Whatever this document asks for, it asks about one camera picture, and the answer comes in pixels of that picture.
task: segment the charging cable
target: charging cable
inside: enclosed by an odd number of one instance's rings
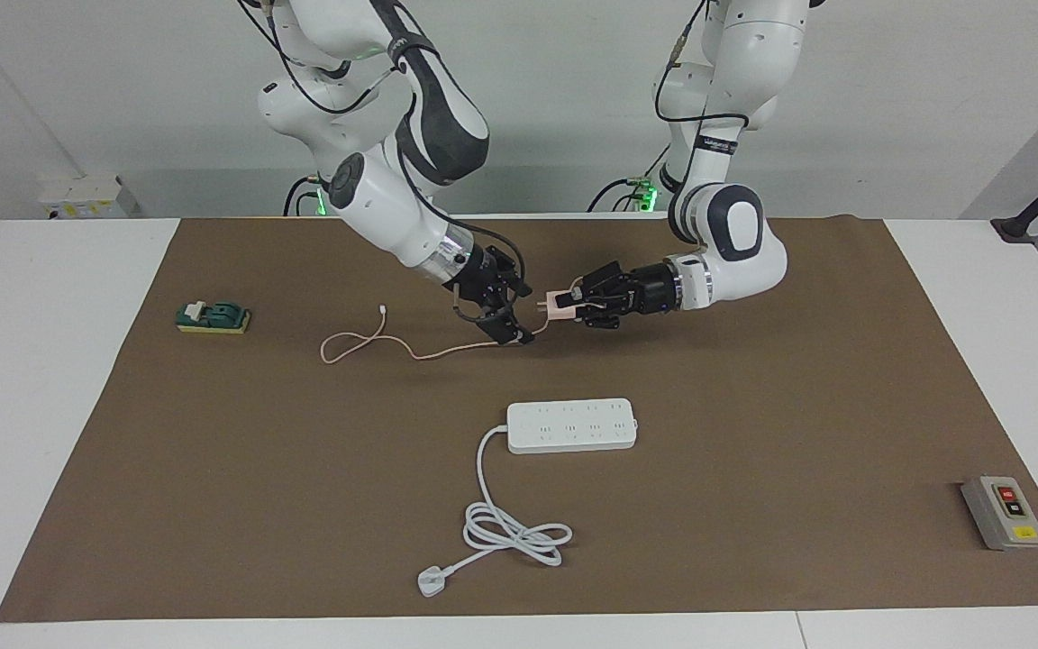
[[[419,572],[419,592],[424,597],[440,594],[446,586],[446,578],[455,571],[477,562],[495,550],[519,550],[540,564],[552,568],[564,563],[559,546],[571,541],[574,534],[571,528],[563,522],[524,526],[491,501],[491,494],[487,491],[487,478],[483,477],[483,451],[487,448],[491,436],[506,432],[508,432],[507,427],[494,427],[487,431],[480,440],[479,453],[474,456],[474,471],[479,474],[479,489],[483,492],[483,501],[467,506],[462,524],[462,541],[477,551],[446,568],[432,566]],[[548,533],[559,533],[559,536]]]

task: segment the white plug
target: white plug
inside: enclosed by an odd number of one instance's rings
[[[435,597],[445,586],[446,575],[443,574],[443,568],[432,566],[419,572],[419,592],[424,597]]]

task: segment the black base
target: black base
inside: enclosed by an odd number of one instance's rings
[[[992,227],[1007,243],[1034,243],[1028,236],[1027,227],[1020,225],[1014,218],[993,218]]]

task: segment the white power strip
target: white power strip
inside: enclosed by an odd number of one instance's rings
[[[635,443],[638,424],[626,399],[541,401],[508,407],[511,453],[613,451]]]

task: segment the white tabletop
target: white tabletop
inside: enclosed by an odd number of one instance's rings
[[[0,601],[176,224],[0,222]],[[889,225],[1038,483],[1038,253],[1002,243],[985,222]],[[486,641],[503,648],[597,641],[611,648],[1038,648],[1038,606],[0,625],[0,646],[52,648],[446,649]]]

